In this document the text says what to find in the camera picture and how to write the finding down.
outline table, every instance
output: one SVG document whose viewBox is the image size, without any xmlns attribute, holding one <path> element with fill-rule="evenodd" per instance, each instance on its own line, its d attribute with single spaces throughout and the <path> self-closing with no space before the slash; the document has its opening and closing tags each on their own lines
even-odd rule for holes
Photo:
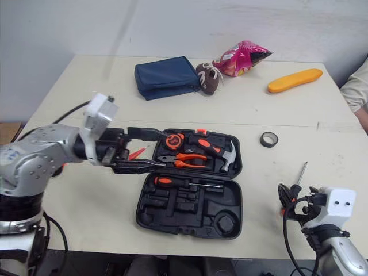
<svg viewBox="0 0 368 276">
<path fill-rule="evenodd" d="M 287 259 L 277 184 L 294 184 L 308 161 L 301 196 L 311 185 L 358 192 L 345 228 L 368 257 L 364 231 L 368 137 L 323 64 L 263 61 L 241 77 L 225 77 L 225 85 L 211 97 L 190 93 L 145 101 L 136 89 L 134 65 L 154 60 L 158 58 L 74 57 L 25 131 L 49 124 L 99 92 L 114 96 L 120 107 L 111 127 L 206 128 L 235 135 L 244 166 L 235 178 L 243 193 L 243 230 L 235 240 L 207 240 L 141 228 L 135 211 L 147 175 L 114 175 L 109 168 L 84 162 L 66 165 L 62 175 L 49 182 L 44 196 L 43 207 L 63 226 L 71 250 Z M 190 61 L 194 66 L 208 62 Z M 319 68 L 324 74 L 284 93 L 266 91 L 271 80 L 307 68 Z M 80 126 L 82 116 L 79 110 L 63 123 Z M 264 131 L 279 136 L 274 148 L 259 144 Z M 134 151 L 147 144 L 134 141 L 129 148 Z M 151 143 L 142 158 L 150 158 L 153 150 Z M 289 223 L 289 240 L 297 259 L 315 257 L 297 223 Z M 55 228 L 50 247 L 63 248 Z"/>
</svg>

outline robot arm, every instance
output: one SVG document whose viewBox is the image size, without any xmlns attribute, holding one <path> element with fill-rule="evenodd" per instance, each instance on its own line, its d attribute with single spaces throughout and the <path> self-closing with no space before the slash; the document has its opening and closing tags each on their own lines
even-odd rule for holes
<svg viewBox="0 0 368 276">
<path fill-rule="evenodd" d="M 0 269 L 28 275 L 44 251 L 41 207 L 47 183 L 65 163 L 88 160 L 117 174 L 141 174 L 165 167 L 146 159 L 128 161 L 131 139 L 157 141 L 167 135 L 146 128 L 107 128 L 117 106 L 98 94 L 85 111 L 83 126 L 51 124 L 22 140 L 0 146 Z"/>
<path fill-rule="evenodd" d="M 290 189 L 279 185 L 279 198 L 284 208 L 298 197 L 299 185 Z M 355 191 L 323 187 L 310 188 L 306 196 L 308 206 L 304 214 L 296 214 L 294 208 L 287 214 L 288 220 L 296 220 L 302 226 L 302 233 L 309 245 L 320 256 L 319 270 L 323 276 L 368 275 L 368 263 L 355 248 L 343 224 L 352 215 Z"/>
</svg>

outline hammer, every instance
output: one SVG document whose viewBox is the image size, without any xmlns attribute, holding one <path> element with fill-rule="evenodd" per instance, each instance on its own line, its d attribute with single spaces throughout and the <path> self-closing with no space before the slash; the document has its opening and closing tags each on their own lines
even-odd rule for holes
<svg viewBox="0 0 368 276">
<path fill-rule="evenodd" d="M 236 157 L 235 146 L 231 140 L 230 142 L 231 142 L 231 152 L 224 151 L 222 158 L 225 159 L 225 165 L 221 167 L 221 171 L 227 172 L 229 170 L 229 165 L 235 161 Z"/>
<path fill-rule="evenodd" d="M 234 143 L 231 140 L 230 142 L 231 142 L 231 152 L 225 151 L 222 148 L 217 148 L 205 139 L 201 139 L 195 136 L 191 136 L 189 139 L 189 143 L 197 144 L 198 146 L 203 148 L 206 152 L 210 153 L 211 155 L 224 159 L 225 165 L 221 167 L 221 171 L 225 171 L 225 172 L 229 170 L 229 165 L 235 161 L 235 157 L 236 157 Z"/>
</svg>

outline pink chip bag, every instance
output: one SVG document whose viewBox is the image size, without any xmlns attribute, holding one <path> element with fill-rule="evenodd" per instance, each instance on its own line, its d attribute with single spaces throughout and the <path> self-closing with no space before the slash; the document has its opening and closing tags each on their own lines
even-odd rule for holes
<svg viewBox="0 0 368 276">
<path fill-rule="evenodd" d="M 251 41 L 242 41 L 227 50 L 221 58 L 212 61 L 212 64 L 225 75 L 240 76 L 271 54 Z"/>
</svg>

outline blue pouch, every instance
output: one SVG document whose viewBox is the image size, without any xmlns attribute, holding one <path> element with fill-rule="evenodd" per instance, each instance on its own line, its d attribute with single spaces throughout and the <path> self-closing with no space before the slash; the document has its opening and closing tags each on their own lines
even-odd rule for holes
<svg viewBox="0 0 368 276">
<path fill-rule="evenodd" d="M 200 78 L 186 57 L 136 65 L 139 93 L 147 100 L 200 90 Z"/>
</svg>

